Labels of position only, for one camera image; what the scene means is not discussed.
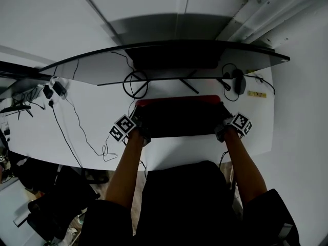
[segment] black sleeve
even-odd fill
[[[276,190],[269,190],[245,206],[243,226],[253,245],[300,245],[295,223]]]
[[[121,205],[96,200],[88,207],[79,245],[106,245],[132,239],[130,211]]]

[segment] desk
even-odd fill
[[[272,83],[271,68],[256,73]],[[79,114],[88,142],[101,154],[102,146],[108,137],[113,123],[123,114],[128,113],[132,99],[127,96],[121,84],[97,87],[78,81],[60,78],[67,84],[68,100],[70,100]],[[261,84],[254,78],[246,77],[247,87],[244,95],[236,102],[228,101],[223,94],[223,86],[215,79],[195,79],[189,83],[199,91],[199,95],[218,95],[226,108],[236,114],[238,111],[248,116],[253,127],[247,137],[242,139],[251,156],[271,150],[274,122],[274,95],[272,89]],[[267,93],[267,98],[247,96],[247,90]],[[152,81],[145,98],[163,98],[197,95],[179,80]],[[235,99],[236,94],[231,90],[227,97]],[[55,121],[53,111],[48,106],[48,100],[40,94],[34,102],[46,109],[42,110],[33,105],[32,118],[27,112],[20,115],[0,117],[1,122],[7,121],[10,128],[10,150],[35,159],[62,165],[78,167],[76,160],[70,153],[64,138]],[[109,152],[117,153],[118,157],[104,162],[102,156],[96,156],[85,142],[83,132],[78,126],[78,120],[73,107],[65,99],[54,93],[54,108],[67,141],[75,152],[84,168],[115,170],[124,151],[124,144],[117,143],[112,137],[108,139]],[[8,107],[6,99],[0,104],[0,109]],[[222,153],[227,150],[224,143],[217,141],[215,135],[174,137],[152,139],[142,151],[141,159],[147,170],[165,169],[202,160],[219,163]],[[223,162],[229,161],[227,154]]]

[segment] forearm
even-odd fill
[[[225,142],[234,167],[238,190],[243,204],[267,191],[264,179],[247,153],[234,129],[228,128]]]
[[[106,192],[106,200],[129,210],[132,206],[143,141],[139,133],[130,137]]]

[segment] curved monitor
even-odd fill
[[[101,49],[59,61],[39,72],[101,86],[130,80],[233,78],[235,67],[247,74],[289,60],[272,49],[253,45],[170,40]],[[133,70],[143,73],[129,76]]]

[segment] black shirt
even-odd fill
[[[226,180],[209,161],[148,173],[134,237],[128,209],[104,200],[88,207],[80,245],[126,241],[299,245],[295,223],[275,190],[250,201],[238,221]]]

